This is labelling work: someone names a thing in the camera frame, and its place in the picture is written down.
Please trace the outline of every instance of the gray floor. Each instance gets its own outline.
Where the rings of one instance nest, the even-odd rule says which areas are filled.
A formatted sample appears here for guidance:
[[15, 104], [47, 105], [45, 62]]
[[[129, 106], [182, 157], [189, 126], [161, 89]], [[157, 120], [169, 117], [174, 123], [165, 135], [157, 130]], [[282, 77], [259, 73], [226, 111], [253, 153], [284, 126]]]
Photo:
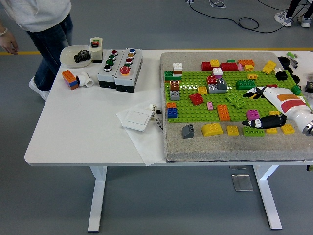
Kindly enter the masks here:
[[[263, 0], [279, 9], [289, 1]], [[272, 34], [241, 29], [193, 12], [184, 0], [73, 0], [74, 44], [104, 38], [103, 47], [307, 48], [313, 29], [297, 22]], [[277, 10], [257, 0], [225, 0], [227, 9], [195, 0], [195, 9], [218, 17], [253, 17], [260, 31], [280, 24]], [[20, 51], [36, 51], [27, 34], [0, 17]], [[30, 167], [24, 154], [43, 100], [28, 88], [41, 57], [0, 56], [1, 235], [87, 234], [94, 177], [87, 167]], [[269, 178], [283, 229], [271, 231], [251, 167], [253, 192], [234, 190], [228, 167], [109, 167], [99, 234], [294, 235], [311, 234], [312, 177], [305, 166], [281, 166]]]

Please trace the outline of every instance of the bracelet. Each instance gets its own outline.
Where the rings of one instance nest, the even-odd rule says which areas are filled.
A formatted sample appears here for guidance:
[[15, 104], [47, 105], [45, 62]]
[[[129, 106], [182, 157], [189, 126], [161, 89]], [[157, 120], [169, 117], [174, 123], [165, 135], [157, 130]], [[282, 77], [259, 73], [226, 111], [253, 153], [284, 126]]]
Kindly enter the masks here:
[[4, 32], [3, 33], [0, 33], [0, 37], [5, 35], [6, 33], [8, 32], [8, 28], [4, 28]]

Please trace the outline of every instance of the person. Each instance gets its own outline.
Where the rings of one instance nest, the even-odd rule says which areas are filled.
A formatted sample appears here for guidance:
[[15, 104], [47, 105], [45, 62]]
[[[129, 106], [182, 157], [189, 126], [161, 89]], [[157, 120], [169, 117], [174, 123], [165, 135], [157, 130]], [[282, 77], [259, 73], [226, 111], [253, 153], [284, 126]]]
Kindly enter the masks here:
[[[71, 45], [73, 24], [70, 0], [0, 0], [8, 16], [27, 32], [43, 59], [29, 87], [44, 101], [61, 65], [62, 50]], [[14, 35], [0, 21], [0, 45], [13, 55], [19, 47]]]
[[[281, 23], [284, 27], [290, 27], [292, 24], [292, 19], [293, 19], [292, 15], [294, 14], [300, 2], [301, 0], [291, 0], [288, 10], [276, 13], [274, 17], [275, 20]], [[312, 13], [313, 13], [313, 5], [310, 4], [308, 11], [298, 18], [302, 27], [304, 28], [310, 27]]]

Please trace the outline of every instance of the jeans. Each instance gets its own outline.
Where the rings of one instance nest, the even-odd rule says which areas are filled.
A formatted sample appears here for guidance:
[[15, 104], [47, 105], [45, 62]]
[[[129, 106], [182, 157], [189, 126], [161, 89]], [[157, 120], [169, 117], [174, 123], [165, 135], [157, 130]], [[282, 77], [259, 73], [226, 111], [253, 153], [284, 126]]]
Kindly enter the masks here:
[[60, 55], [72, 43], [73, 24], [70, 15], [56, 26], [42, 32], [27, 31], [43, 59], [34, 82], [41, 91], [49, 91], [61, 65]]

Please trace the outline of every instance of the green lego baseplate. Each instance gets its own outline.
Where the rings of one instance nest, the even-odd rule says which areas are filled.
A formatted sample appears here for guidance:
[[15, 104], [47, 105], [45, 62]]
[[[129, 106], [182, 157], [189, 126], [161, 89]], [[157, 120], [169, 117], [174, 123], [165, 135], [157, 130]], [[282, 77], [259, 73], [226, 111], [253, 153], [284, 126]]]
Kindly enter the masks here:
[[[178, 118], [169, 118], [169, 122], [219, 122], [219, 115], [217, 112], [217, 105], [225, 104], [228, 107], [231, 121], [247, 120], [246, 113], [250, 109], [256, 109], [260, 117], [269, 115], [270, 111], [277, 111], [275, 106], [270, 104], [265, 98], [249, 99], [243, 98], [243, 94], [247, 90], [237, 90], [236, 82], [248, 80], [248, 74], [256, 74], [258, 78], [254, 80], [255, 85], [263, 87], [266, 85], [277, 85], [278, 87], [292, 89], [296, 85], [291, 75], [286, 71], [288, 78], [285, 81], [278, 81], [274, 72], [265, 74], [261, 71], [224, 71], [223, 79], [226, 81], [228, 89], [226, 93], [222, 94], [202, 94], [203, 103], [194, 105], [189, 95], [198, 92], [198, 87], [207, 86], [206, 78], [212, 75], [212, 71], [196, 71], [183, 72], [181, 81], [179, 81], [180, 100], [171, 101], [170, 99], [170, 83], [164, 83], [166, 102], [175, 102], [177, 106]], [[213, 110], [207, 108], [207, 103], [213, 103]]]

